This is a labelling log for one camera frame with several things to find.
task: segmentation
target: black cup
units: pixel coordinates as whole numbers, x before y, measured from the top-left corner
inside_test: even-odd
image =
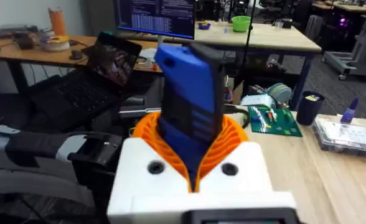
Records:
[[[307,96],[316,96],[318,99],[316,101],[306,99]],[[311,125],[316,118],[317,114],[320,112],[322,103],[326,99],[320,93],[315,93],[312,91],[304,91],[302,93],[302,100],[299,104],[298,113],[296,115],[296,121],[299,124]]]

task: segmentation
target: monitor screen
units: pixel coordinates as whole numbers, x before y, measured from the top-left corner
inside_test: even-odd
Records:
[[[96,42],[93,47],[93,55],[89,59],[88,66],[115,84],[125,86],[133,71],[137,56],[100,41]]]
[[[194,38],[195,0],[114,0],[119,29]]]

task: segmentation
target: laptop keyboard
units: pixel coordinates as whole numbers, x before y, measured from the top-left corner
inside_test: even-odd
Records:
[[[96,110],[110,100],[105,90],[97,88],[84,79],[63,83],[56,89],[72,105],[88,112]]]

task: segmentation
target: clear plastic container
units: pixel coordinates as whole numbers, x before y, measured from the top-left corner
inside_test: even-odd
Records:
[[[313,130],[322,150],[366,157],[366,127],[318,118]]]

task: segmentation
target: laptop screen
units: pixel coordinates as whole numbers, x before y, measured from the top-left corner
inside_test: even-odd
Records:
[[[93,46],[88,66],[119,86],[125,86],[140,53],[141,46],[112,35],[100,34]]]

